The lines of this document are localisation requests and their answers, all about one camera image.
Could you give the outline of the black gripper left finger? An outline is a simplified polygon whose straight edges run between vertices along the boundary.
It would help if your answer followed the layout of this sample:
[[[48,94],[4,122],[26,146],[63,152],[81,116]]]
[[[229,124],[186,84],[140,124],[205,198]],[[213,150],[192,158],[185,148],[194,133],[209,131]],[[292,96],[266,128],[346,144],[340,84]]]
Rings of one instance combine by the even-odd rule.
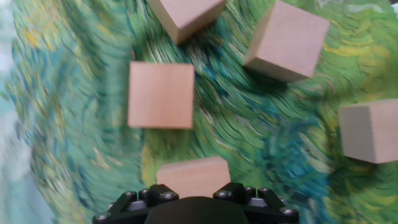
[[[96,214],[92,224],[143,224],[153,208],[178,199],[179,195],[164,184],[127,191],[107,211]]]

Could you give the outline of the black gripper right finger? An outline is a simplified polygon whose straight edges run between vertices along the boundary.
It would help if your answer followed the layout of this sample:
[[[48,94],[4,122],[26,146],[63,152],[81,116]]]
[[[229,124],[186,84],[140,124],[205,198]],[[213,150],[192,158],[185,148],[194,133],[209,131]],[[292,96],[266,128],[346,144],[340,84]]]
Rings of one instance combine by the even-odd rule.
[[[249,223],[299,223],[299,211],[286,206],[273,190],[230,182],[213,194],[214,199],[237,205]]]

